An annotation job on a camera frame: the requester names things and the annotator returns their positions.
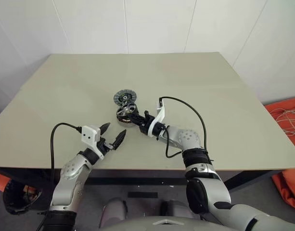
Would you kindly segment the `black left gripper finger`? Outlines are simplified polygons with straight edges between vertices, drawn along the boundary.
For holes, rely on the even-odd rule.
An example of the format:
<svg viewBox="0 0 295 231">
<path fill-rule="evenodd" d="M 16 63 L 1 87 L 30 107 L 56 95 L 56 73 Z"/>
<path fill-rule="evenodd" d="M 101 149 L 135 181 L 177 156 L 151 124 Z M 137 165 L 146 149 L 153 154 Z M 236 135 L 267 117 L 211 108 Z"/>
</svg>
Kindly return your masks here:
<svg viewBox="0 0 295 231">
<path fill-rule="evenodd" d="M 109 128 L 110 124 L 111 123 L 108 122 L 108 123 L 105 123 L 105 124 L 101 125 L 101 136 L 107 131 L 107 129 Z"/>
<path fill-rule="evenodd" d="M 126 132 L 127 130 L 125 129 L 118 134 L 115 141 L 113 142 L 113 149 L 117 149 L 120 146 L 126 136 Z"/>
</svg>

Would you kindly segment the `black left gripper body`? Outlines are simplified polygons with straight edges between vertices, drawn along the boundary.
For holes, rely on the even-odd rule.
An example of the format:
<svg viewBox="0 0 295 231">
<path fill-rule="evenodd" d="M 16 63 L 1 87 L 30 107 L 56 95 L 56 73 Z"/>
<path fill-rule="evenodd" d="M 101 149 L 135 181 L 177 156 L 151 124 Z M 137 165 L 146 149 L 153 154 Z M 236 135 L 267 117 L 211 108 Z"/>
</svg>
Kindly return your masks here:
<svg viewBox="0 0 295 231">
<path fill-rule="evenodd" d="M 100 137 L 100 140 L 98 141 L 98 150 L 102 154 L 106 154 L 113 149 L 114 149 L 114 146 L 112 144 L 107 143 L 105 138 Z"/>
</svg>

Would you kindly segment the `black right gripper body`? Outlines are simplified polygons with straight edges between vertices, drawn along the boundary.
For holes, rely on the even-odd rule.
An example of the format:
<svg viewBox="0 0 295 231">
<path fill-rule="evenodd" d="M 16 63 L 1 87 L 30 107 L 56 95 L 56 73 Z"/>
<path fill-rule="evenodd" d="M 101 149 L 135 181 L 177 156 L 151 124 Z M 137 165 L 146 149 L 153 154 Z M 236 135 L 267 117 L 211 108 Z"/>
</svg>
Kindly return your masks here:
<svg viewBox="0 0 295 231">
<path fill-rule="evenodd" d="M 148 134 L 148 130 L 151 126 L 151 123 L 154 121 L 154 116 L 150 115 L 149 112 L 145 110 L 144 117 L 145 120 L 143 120 L 143 123 L 139 126 L 139 128 L 143 134 Z"/>
</svg>

